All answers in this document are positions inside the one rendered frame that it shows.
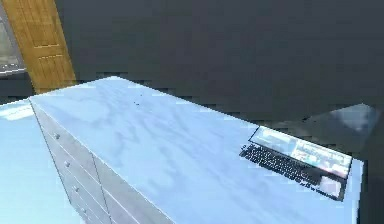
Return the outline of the white chest of drawers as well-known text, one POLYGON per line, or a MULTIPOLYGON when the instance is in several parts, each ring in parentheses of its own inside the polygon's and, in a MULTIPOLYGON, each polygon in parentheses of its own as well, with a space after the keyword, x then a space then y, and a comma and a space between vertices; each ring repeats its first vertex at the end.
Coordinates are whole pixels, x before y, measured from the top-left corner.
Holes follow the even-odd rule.
POLYGON ((335 201, 240 157, 259 125, 120 77, 30 103, 85 224, 358 224, 353 157, 335 201))

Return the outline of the brown wooden room door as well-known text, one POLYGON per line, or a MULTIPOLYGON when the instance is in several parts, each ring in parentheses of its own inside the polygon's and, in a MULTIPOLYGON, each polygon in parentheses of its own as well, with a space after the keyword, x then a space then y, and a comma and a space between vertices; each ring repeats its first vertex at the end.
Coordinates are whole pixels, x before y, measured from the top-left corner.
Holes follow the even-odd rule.
POLYGON ((37 94, 77 83, 55 0, 0 0, 37 94))

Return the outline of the silver laptop with backlit keys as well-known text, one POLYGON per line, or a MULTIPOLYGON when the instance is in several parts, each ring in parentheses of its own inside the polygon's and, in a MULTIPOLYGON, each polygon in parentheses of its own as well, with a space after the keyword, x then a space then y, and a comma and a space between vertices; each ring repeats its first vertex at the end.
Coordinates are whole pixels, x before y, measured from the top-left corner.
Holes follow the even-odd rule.
POLYGON ((274 129, 259 126, 240 157, 335 201, 343 201, 352 157, 274 129))

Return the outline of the grey framed window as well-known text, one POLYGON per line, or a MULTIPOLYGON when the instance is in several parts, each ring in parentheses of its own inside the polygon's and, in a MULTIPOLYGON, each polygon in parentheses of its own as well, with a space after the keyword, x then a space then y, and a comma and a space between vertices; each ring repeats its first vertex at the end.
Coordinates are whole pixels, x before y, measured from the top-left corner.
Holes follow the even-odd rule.
POLYGON ((26 71, 15 35, 0 2, 0 77, 26 71))

